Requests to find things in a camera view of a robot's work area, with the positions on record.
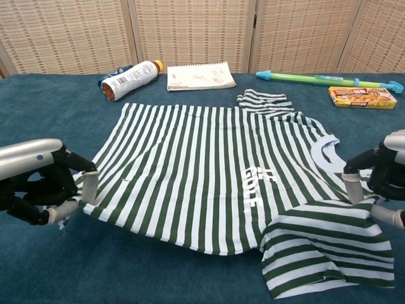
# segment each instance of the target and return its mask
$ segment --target striped t-shirt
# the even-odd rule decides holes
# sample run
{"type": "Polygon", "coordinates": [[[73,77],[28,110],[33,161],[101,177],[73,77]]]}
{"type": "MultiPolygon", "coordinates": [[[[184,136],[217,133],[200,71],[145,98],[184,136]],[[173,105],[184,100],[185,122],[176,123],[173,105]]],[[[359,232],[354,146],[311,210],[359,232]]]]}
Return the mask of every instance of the striped t-shirt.
{"type": "Polygon", "coordinates": [[[125,104],[93,159],[99,189],[84,212],[207,254],[257,248],[274,298],[392,287],[390,243],[370,218],[375,198],[348,202],[339,140],[283,94],[246,90],[237,102],[125,104]]]}

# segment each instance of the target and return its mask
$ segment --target snack box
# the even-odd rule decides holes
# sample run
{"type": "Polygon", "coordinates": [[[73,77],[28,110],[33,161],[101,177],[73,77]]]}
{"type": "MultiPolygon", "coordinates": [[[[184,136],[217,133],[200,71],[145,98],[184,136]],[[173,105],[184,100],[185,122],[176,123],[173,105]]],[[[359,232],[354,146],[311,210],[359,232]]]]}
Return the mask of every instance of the snack box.
{"type": "Polygon", "coordinates": [[[330,87],[329,96],[335,106],[394,109],[397,104],[384,87],[330,87]]]}

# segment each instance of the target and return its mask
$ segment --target spiral notebook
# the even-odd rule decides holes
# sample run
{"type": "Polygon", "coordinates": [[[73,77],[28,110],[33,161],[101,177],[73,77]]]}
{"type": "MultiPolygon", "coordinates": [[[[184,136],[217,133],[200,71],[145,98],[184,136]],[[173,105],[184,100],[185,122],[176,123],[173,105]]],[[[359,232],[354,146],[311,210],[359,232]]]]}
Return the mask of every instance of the spiral notebook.
{"type": "Polygon", "coordinates": [[[167,91],[225,89],[236,86],[228,62],[167,68],[167,91]]]}

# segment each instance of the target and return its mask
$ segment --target blue table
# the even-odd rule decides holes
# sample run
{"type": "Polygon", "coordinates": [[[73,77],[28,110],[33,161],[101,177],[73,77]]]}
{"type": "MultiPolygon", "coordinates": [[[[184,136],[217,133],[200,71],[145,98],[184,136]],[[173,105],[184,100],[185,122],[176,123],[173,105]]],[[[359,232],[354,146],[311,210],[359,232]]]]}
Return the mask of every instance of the blue table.
{"type": "MultiPolygon", "coordinates": [[[[405,84],[405,74],[343,75],[405,84]]],[[[0,80],[0,146],[55,137],[91,159],[107,140],[124,103],[235,106],[245,89],[284,93],[294,108],[319,120],[340,140],[343,159],[405,129],[405,93],[394,110],[337,108],[327,87],[265,82],[235,74],[232,89],[168,92],[166,76],[117,103],[97,86],[100,75],[16,75],[0,80]]],[[[405,208],[391,201],[390,208],[405,208]]],[[[405,231],[379,223],[392,242],[396,288],[368,286],[306,294],[279,303],[403,303],[405,231]]],[[[135,235],[74,213],[64,232],[33,227],[0,213],[0,303],[269,303],[261,253],[209,256],[135,235]]]]}

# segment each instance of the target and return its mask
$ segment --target water gun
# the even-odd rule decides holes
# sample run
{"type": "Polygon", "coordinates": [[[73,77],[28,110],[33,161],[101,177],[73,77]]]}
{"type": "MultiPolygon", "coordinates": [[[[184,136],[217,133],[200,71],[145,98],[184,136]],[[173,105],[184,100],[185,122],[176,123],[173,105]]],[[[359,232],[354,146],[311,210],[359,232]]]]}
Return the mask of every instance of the water gun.
{"type": "Polygon", "coordinates": [[[339,86],[339,87],[384,87],[397,94],[402,93],[404,86],[396,81],[390,81],[388,84],[379,82],[360,81],[355,79],[344,79],[343,77],[325,76],[325,75],[296,75],[285,73],[273,73],[270,70],[257,72],[256,76],[265,80],[286,80],[293,82],[304,82],[318,84],[321,86],[339,86]]]}

